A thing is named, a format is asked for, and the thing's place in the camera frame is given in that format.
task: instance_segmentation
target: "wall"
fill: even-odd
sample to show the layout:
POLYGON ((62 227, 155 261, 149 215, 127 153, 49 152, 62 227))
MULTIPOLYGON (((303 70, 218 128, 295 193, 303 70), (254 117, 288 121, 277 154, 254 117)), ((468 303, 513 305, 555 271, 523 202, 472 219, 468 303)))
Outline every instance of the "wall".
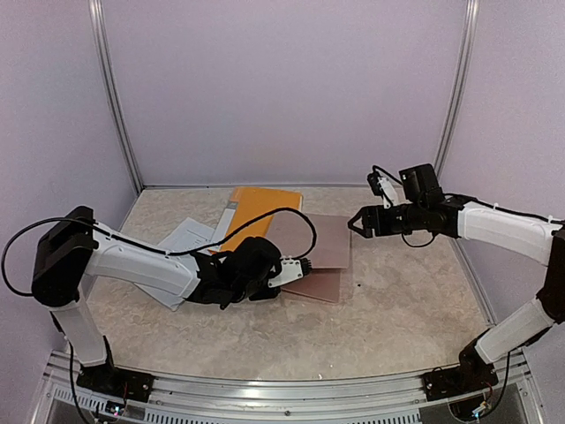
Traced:
POLYGON ((431 162, 464 0, 113 0, 112 64, 148 185, 364 183, 431 162))
MULTIPOLYGON (((450 192, 565 216, 565 4, 483 0, 462 109, 441 180, 450 192)), ((544 281, 537 263, 465 243, 498 320, 544 281)), ((562 422, 565 332, 528 349, 550 423, 562 422)))
MULTIPOLYGON (((94 49, 88 4, 0 1, 0 246, 24 225, 79 204, 119 225, 134 192, 117 145, 94 49)), ((8 258, 28 291, 38 237, 8 258)), ((47 311, 0 284, 0 421, 19 424, 53 348, 47 311)))

